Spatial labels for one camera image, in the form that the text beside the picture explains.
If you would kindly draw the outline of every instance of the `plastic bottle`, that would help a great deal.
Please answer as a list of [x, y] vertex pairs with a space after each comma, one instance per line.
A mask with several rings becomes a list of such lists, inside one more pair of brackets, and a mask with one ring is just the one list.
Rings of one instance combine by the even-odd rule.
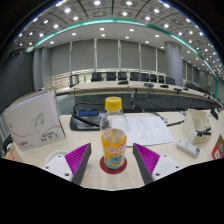
[[106, 98], [105, 109], [107, 112], [100, 121], [104, 162], [108, 168], [118, 169], [125, 161], [128, 122], [122, 112], [120, 97]]

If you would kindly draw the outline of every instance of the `white box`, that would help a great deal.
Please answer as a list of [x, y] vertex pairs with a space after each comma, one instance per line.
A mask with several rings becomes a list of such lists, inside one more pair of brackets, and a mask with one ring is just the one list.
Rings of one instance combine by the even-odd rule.
[[207, 112], [188, 109], [183, 124], [183, 129], [191, 144], [208, 142], [211, 138], [212, 130], [210, 130], [211, 135], [202, 135], [202, 137], [197, 136], [196, 131], [204, 131], [209, 127], [211, 127], [211, 123], [209, 121]]
[[53, 88], [23, 97], [4, 111], [12, 139], [22, 151], [65, 139], [59, 116]]

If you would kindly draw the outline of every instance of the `bottle label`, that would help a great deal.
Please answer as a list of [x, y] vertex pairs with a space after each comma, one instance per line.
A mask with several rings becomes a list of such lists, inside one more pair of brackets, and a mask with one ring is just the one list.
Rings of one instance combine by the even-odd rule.
[[107, 142], [103, 135], [101, 136], [104, 152], [104, 162], [108, 168], [118, 169], [124, 165], [125, 149], [127, 136], [120, 142]]

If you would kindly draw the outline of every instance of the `red coaster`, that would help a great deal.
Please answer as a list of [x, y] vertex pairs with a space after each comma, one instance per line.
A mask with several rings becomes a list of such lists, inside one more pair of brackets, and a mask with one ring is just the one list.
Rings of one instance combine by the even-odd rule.
[[109, 173], [109, 174], [118, 174], [118, 173], [121, 173], [122, 171], [125, 170], [127, 166], [127, 160], [126, 158], [124, 158], [124, 164], [123, 166], [121, 166], [120, 168], [118, 169], [110, 169], [106, 166], [105, 162], [104, 162], [104, 156], [100, 159], [100, 167], [101, 169], [105, 172], [105, 173]]

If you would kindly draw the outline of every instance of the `yellow bottle cap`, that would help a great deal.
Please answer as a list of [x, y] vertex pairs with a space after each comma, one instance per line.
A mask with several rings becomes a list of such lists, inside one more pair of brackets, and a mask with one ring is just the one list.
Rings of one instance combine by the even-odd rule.
[[105, 109], [111, 112], [115, 112], [122, 109], [122, 100], [120, 97], [111, 96], [105, 100]]

